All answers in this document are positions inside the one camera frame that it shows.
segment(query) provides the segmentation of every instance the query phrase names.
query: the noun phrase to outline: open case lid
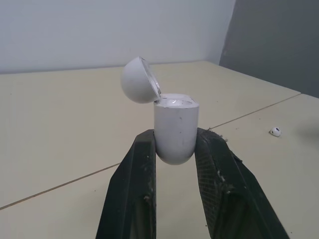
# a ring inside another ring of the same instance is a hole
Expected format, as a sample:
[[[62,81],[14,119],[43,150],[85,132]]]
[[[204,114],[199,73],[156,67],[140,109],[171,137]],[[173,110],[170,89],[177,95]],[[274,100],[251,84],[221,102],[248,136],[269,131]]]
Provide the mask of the open case lid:
[[[160,86],[156,77],[149,63],[140,56],[124,67],[121,85],[125,95],[136,103],[144,104],[160,99]]]

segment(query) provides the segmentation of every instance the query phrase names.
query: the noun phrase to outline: gray wall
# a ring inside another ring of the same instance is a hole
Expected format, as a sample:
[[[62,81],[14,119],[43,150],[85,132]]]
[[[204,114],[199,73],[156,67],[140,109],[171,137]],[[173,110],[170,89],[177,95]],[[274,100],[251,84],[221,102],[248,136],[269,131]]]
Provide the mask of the gray wall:
[[[235,0],[2,0],[0,73],[209,59]]]
[[[319,97],[319,1],[237,0],[220,65]]]

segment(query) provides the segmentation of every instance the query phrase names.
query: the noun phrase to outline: white wall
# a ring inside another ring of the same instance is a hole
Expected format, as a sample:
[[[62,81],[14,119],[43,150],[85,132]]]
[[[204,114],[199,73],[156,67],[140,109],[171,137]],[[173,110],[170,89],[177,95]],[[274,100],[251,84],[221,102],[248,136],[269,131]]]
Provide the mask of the white wall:
[[[1,0],[0,73],[208,59],[235,0]]]

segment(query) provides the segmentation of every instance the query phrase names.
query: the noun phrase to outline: white earbud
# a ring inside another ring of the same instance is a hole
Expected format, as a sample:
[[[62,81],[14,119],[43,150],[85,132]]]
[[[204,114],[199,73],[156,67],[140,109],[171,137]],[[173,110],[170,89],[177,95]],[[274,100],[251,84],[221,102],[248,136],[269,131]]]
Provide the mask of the white earbud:
[[[281,135],[281,130],[278,127],[274,127],[269,131],[273,136],[279,137]]]

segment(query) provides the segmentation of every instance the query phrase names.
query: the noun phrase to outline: beige table surface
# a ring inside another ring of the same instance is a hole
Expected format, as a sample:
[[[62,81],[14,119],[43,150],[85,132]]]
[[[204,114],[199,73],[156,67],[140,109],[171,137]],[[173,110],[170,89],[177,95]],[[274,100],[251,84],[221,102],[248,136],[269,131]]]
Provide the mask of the beige table surface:
[[[268,131],[278,126],[281,137]],[[319,99],[299,95],[214,129],[255,174],[293,239],[319,235]],[[0,238],[93,239],[115,167],[0,211]],[[209,238],[194,159],[157,160],[159,239]]]
[[[153,106],[130,102],[122,68],[0,76],[0,209],[119,163],[153,128]],[[299,94],[208,62],[154,65],[161,91],[200,103],[217,126]]]
[[[276,126],[279,138],[268,134]],[[256,176],[290,238],[319,238],[319,99],[299,95],[214,130]]]

